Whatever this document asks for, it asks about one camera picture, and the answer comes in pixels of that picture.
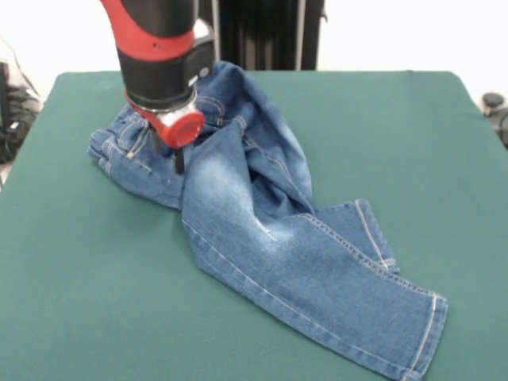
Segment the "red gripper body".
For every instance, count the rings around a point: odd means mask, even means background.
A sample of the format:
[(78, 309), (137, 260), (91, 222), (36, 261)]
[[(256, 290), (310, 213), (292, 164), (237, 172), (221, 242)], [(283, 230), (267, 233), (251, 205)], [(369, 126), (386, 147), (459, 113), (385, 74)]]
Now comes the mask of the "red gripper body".
[(205, 118), (196, 106), (197, 91), (190, 99), (168, 110), (150, 110), (127, 98), (131, 107), (148, 121), (159, 139), (170, 148), (182, 148), (195, 141), (203, 130)]

